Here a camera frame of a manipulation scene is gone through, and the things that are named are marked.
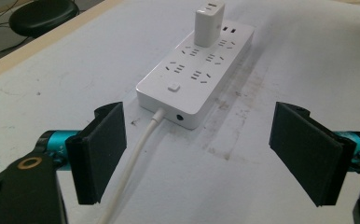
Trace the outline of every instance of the table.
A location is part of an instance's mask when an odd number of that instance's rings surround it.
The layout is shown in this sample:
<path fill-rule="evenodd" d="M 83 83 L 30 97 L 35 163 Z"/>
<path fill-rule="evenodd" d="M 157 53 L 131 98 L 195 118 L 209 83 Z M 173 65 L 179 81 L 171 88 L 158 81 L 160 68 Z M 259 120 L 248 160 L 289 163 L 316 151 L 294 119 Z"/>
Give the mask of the table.
<path fill-rule="evenodd" d="M 135 86 L 193 29 L 202 1 L 110 1 L 0 60 L 0 172 L 46 130 L 83 129 L 123 101 L 128 149 L 101 204 L 76 202 L 59 172 L 70 223 L 105 209 L 152 113 Z M 360 175 L 336 206 L 316 208 L 270 149 L 275 102 L 310 109 L 331 130 L 360 131 L 360 7 L 326 0 L 228 0 L 225 19 L 256 27 L 252 47 L 202 125 L 164 120 L 147 142 L 116 223 L 353 223 Z"/>

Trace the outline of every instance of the electrical outlet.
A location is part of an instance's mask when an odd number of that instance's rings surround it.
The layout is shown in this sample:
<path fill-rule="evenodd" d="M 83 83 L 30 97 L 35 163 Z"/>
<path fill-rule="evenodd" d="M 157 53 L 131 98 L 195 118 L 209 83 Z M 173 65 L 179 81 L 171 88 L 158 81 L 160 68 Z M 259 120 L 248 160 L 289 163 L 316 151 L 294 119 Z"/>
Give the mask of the electrical outlet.
<path fill-rule="evenodd" d="M 187 129 L 197 128 L 251 45 L 254 27 L 223 21 L 220 36 L 209 48 L 186 37 L 136 86 L 139 105 L 162 107 L 165 118 Z"/>

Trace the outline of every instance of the charger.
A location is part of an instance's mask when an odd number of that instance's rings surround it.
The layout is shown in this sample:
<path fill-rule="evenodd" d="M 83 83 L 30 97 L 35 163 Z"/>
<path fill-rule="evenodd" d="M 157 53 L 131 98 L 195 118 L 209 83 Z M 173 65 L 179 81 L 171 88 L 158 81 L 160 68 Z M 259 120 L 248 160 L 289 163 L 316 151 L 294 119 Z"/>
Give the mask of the charger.
<path fill-rule="evenodd" d="M 210 1 L 201 6 L 195 15 L 194 43 L 209 48 L 220 36 L 225 4 Z"/>

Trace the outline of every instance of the floor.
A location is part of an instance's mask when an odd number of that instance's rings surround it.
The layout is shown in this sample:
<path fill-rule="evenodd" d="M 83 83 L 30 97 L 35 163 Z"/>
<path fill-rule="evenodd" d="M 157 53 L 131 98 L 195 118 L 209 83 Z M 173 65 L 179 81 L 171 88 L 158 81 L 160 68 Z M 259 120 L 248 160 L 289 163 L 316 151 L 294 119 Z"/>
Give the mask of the floor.
<path fill-rule="evenodd" d="M 335 0 L 344 3 L 360 5 L 360 0 Z M 85 10 L 90 9 L 91 7 L 96 6 L 97 4 L 103 2 L 103 0 L 75 0 L 78 5 L 81 13 Z M 33 39 L 25 39 L 23 36 L 16 35 L 8 27 L 7 21 L 12 11 L 4 14 L 0 17 L 0 58 L 6 56 L 11 51 L 20 48 L 21 46 L 33 41 Z"/>

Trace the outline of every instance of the black chair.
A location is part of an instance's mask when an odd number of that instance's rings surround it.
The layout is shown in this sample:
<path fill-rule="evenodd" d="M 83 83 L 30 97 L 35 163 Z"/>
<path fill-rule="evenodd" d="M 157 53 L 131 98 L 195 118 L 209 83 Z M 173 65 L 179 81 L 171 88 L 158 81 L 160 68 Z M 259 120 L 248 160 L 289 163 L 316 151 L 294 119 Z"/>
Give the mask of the black chair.
<path fill-rule="evenodd" d="M 70 0 L 36 0 L 16 10 L 9 18 L 11 30 L 18 35 L 37 38 L 78 15 Z"/>

